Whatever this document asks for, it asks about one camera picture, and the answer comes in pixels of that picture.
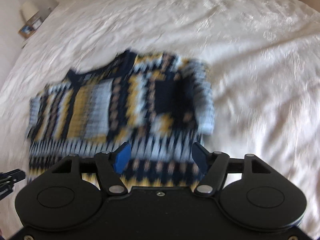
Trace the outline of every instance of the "bed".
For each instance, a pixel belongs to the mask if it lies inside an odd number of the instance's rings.
[[[320,236],[320,14],[298,0],[64,0],[28,41],[0,93],[0,171],[28,170],[29,99],[70,68],[118,52],[169,51],[206,61],[215,130],[205,147],[255,153],[307,196],[300,227]],[[228,181],[239,177],[228,177]],[[21,227],[14,194],[5,237]]]

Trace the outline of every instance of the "lamp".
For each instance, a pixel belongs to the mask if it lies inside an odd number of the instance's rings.
[[[39,9],[33,2],[26,1],[21,7],[21,12],[27,24],[32,25],[35,30],[40,27],[42,20],[39,16]]]

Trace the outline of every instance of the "knit sweater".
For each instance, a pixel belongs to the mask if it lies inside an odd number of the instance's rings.
[[[201,174],[191,146],[214,126],[204,68],[177,55],[126,50],[102,68],[69,70],[30,101],[29,179],[71,153],[92,157],[129,142],[125,185],[195,184]]]

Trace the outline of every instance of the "picture frame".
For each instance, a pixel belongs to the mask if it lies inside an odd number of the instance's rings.
[[[35,29],[32,27],[30,24],[25,24],[19,31],[18,33],[24,37],[25,39],[29,38],[35,33]]]

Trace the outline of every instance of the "screw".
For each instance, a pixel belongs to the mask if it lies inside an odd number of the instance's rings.
[[[124,192],[124,187],[122,187],[120,185],[113,185],[109,188],[109,191],[114,194],[120,194],[120,193]]]
[[[159,191],[159,192],[157,192],[157,196],[158,196],[158,197],[164,197],[164,196],[165,196],[165,193],[162,192],[162,191]]]
[[[26,235],[23,240],[34,240],[32,236]]]
[[[213,188],[209,185],[200,185],[197,187],[197,191],[203,194],[210,194]]]

